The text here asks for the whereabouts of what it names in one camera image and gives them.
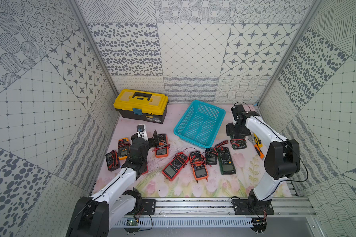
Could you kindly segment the dark green multimeter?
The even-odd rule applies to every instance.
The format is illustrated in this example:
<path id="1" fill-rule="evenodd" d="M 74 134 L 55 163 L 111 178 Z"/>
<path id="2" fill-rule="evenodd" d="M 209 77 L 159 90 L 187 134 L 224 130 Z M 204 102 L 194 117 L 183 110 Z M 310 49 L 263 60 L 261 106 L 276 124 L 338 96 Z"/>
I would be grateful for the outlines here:
<path id="1" fill-rule="evenodd" d="M 220 147 L 216 148 L 218 153 L 218 163 L 220 166 L 221 175 L 233 175 L 236 174 L 236 169 L 231 158 L 229 148 Z"/>
<path id="2" fill-rule="evenodd" d="M 247 143 L 246 143 L 245 139 L 231 139 L 230 144 L 234 150 L 240 150 L 240 149 L 247 148 Z"/>

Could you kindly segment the red multimeter with grey screen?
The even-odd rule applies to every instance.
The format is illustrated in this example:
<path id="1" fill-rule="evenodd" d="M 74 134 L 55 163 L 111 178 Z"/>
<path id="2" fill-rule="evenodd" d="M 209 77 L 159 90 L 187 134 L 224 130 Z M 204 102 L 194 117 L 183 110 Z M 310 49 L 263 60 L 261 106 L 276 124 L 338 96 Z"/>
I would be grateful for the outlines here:
<path id="1" fill-rule="evenodd" d="M 176 153 L 172 161 L 162 170 L 162 174 L 169 180 L 173 181 L 180 171 L 186 167 L 188 156 L 184 152 Z"/>

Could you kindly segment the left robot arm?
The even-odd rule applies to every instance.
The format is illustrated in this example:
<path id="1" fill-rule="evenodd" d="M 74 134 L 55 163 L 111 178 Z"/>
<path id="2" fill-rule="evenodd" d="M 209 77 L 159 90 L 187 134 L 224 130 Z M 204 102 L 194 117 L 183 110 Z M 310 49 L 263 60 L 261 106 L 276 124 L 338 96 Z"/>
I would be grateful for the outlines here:
<path id="1" fill-rule="evenodd" d="M 130 190 L 130 186 L 147 172 L 148 152 L 157 146 L 157 137 L 149 139 L 144 124 L 136 129 L 128 157 L 117 176 L 91 197 L 77 201 L 66 236 L 106 237 L 126 215 L 133 216 L 136 222 L 142 215 L 154 215 L 156 201 L 143 199 L 141 193 L 137 189 Z"/>

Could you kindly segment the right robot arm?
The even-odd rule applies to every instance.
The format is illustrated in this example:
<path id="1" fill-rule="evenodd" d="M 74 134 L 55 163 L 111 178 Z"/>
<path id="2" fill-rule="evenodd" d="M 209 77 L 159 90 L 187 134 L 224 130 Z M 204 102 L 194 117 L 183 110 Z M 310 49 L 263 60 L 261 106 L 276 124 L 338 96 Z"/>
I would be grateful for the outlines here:
<path id="1" fill-rule="evenodd" d="M 227 136 L 241 141 L 254 134 L 268 149 L 264 160 L 265 174 L 251 190 L 248 204 L 250 207 L 270 205 L 279 185 L 300 171 L 299 143 L 277 133 L 257 112 L 245 111 L 243 105 L 234 105 L 231 112 L 233 122 L 226 125 Z"/>

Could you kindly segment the orange multimeter near left gripper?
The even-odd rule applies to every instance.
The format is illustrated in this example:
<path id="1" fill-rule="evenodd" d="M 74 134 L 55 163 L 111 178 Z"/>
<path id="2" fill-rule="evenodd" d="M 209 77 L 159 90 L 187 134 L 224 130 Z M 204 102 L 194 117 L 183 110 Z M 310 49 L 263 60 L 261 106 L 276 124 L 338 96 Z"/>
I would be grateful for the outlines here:
<path id="1" fill-rule="evenodd" d="M 158 134 L 158 145 L 154 150 L 156 158 L 165 158 L 169 155 L 170 144 L 167 134 Z"/>

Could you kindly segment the small yellow multimeter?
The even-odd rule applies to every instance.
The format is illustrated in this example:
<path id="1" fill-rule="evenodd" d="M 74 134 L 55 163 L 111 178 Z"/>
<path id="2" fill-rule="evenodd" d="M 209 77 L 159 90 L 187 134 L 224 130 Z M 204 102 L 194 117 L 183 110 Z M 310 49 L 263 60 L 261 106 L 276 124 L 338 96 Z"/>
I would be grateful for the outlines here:
<path id="1" fill-rule="evenodd" d="M 130 153 L 130 142 L 128 138 L 123 138 L 118 141 L 118 157 L 119 160 L 125 160 Z"/>

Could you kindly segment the black red multimeter far left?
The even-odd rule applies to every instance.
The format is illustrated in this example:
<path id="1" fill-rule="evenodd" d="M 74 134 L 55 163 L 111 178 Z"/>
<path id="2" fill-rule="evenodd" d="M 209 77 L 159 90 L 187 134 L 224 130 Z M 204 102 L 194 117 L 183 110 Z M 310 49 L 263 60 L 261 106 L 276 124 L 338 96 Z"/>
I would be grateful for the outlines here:
<path id="1" fill-rule="evenodd" d="M 107 169 L 112 172 L 120 168 L 120 160 L 118 157 L 118 153 L 115 150 L 107 153 L 105 155 Z"/>

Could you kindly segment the small black multimeter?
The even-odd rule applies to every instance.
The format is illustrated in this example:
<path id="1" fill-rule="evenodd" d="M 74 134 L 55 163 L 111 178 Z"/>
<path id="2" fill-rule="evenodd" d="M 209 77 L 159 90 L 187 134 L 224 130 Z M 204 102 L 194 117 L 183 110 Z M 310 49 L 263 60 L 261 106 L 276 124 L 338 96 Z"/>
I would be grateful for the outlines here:
<path id="1" fill-rule="evenodd" d="M 207 148 L 205 151 L 206 164 L 216 166 L 218 163 L 218 153 L 215 148 Z"/>

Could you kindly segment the teal plastic basket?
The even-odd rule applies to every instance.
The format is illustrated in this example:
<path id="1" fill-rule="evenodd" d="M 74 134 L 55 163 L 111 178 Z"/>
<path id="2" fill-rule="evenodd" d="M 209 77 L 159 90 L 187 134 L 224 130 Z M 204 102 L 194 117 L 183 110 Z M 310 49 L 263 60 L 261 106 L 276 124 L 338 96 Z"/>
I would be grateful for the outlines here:
<path id="1" fill-rule="evenodd" d="M 174 134 L 197 147 L 210 148 L 225 115 L 222 108 L 194 100 L 175 126 Z"/>

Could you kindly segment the orange multimeter centre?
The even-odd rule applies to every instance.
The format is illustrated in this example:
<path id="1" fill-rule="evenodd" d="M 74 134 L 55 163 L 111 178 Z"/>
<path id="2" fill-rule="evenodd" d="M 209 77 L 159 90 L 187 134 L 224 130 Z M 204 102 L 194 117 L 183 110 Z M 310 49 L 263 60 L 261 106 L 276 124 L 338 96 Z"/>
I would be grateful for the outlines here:
<path id="1" fill-rule="evenodd" d="M 199 180 L 208 180 L 209 174 L 206 168 L 206 160 L 199 151 L 189 154 L 189 161 L 196 182 Z"/>

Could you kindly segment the yellow utility knife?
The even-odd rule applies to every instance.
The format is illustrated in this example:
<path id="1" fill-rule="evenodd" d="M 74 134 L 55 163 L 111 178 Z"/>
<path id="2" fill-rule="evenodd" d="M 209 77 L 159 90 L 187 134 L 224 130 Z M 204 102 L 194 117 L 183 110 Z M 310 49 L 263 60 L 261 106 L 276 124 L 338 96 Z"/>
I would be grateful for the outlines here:
<path id="1" fill-rule="evenodd" d="M 259 147 L 259 148 L 262 148 L 262 141 L 261 139 L 256 135 L 254 134 L 254 141 L 255 141 L 255 144 Z"/>

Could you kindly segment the yellow black toolbox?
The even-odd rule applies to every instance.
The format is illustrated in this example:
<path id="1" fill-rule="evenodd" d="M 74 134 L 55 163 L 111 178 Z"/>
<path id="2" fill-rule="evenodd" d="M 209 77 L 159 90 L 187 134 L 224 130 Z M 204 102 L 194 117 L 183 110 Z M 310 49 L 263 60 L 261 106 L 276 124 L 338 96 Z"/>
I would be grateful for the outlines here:
<path id="1" fill-rule="evenodd" d="M 168 96 L 164 94 L 124 89 L 113 106 L 123 118 L 162 124 L 168 103 Z"/>

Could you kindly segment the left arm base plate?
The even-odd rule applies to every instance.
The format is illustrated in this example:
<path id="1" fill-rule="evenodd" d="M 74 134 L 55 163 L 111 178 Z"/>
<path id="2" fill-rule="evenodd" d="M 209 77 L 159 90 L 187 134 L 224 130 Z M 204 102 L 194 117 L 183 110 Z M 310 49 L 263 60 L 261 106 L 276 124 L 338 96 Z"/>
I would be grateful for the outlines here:
<path id="1" fill-rule="evenodd" d="M 156 199 L 141 199 L 136 201 L 134 210 L 127 213 L 127 215 L 141 216 L 154 215 L 156 209 Z"/>

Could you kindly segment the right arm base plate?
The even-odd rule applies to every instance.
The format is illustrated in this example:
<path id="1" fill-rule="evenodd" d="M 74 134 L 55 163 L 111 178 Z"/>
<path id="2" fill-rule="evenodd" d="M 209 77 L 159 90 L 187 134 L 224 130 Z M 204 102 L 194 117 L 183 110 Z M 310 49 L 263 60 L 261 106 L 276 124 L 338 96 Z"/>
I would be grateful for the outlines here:
<path id="1" fill-rule="evenodd" d="M 232 198 L 230 200 L 235 215 L 274 215 L 272 201 L 250 201 L 247 199 Z"/>

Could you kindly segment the aluminium rail frame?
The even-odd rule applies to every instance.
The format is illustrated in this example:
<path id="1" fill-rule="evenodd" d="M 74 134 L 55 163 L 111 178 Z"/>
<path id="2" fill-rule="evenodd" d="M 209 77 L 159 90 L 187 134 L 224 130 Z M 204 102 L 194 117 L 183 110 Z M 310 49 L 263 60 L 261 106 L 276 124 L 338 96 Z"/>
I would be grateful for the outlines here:
<path id="1" fill-rule="evenodd" d="M 272 206 L 274 215 L 235 215 L 230 202 L 232 198 L 156 198 L 156 209 L 154 215 L 141 215 L 151 217 L 215 217 L 215 216 L 241 216 L 241 217 L 315 217 L 316 213 L 307 198 L 273 198 Z M 135 207 L 127 207 L 127 213 Z M 132 216 L 119 214 L 120 218 Z"/>

